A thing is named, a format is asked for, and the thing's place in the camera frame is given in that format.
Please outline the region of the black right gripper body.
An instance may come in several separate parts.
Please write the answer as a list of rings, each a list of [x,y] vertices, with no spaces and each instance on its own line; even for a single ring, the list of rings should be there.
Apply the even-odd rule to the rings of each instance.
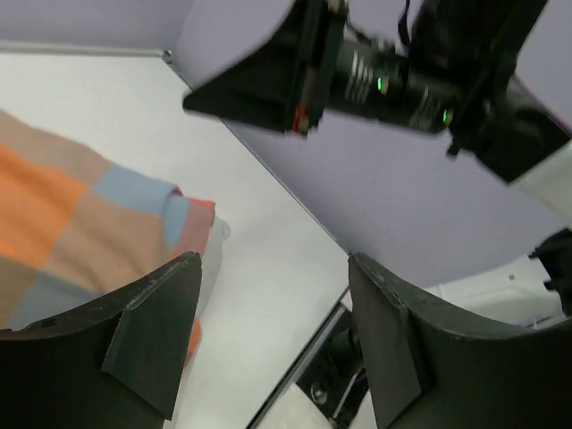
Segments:
[[[186,112],[307,135],[326,107],[349,13],[345,1],[295,1],[251,54],[193,89]]]

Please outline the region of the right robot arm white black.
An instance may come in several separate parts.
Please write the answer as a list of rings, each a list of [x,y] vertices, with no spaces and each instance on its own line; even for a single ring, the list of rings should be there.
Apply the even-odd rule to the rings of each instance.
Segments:
[[[504,182],[571,216],[571,129],[517,78],[542,1],[425,1],[398,43],[355,29],[345,1],[296,1],[269,40],[182,106],[307,135],[325,110],[425,134],[448,131]]]

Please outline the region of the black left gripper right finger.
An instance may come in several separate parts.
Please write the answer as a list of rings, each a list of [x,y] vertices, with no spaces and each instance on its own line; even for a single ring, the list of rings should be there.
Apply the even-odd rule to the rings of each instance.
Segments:
[[[568,428],[571,323],[494,321],[349,259],[353,316],[380,428]]]

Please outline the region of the multicolour patchwork pillowcase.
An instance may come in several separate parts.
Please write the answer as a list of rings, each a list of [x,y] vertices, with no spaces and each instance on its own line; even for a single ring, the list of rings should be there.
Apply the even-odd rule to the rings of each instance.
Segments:
[[[1,325],[20,330],[191,251],[212,201],[1,115]]]

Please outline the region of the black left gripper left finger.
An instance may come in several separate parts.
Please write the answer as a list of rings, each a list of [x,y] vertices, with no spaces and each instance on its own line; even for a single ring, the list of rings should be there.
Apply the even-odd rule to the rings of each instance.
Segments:
[[[186,252],[87,304],[1,333],[4,428],[160,428],[170,420],[201,285]]]

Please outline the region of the white pillow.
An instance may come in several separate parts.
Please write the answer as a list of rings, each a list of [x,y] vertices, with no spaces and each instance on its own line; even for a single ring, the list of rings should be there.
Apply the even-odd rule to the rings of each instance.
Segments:
[[[201,320],[215,288],[223,263],[223,244],[230,235],[228,223],[215,215],[210,228],[200,228],[193,238],[190,249],[200,255],[202,273],[196,309],[198,320]]]

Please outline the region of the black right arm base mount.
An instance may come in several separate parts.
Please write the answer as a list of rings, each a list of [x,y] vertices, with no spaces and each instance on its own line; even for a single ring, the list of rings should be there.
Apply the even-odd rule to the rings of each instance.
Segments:
[[[248,427],[349,428],[367,392],[351,297],[345,290]]]

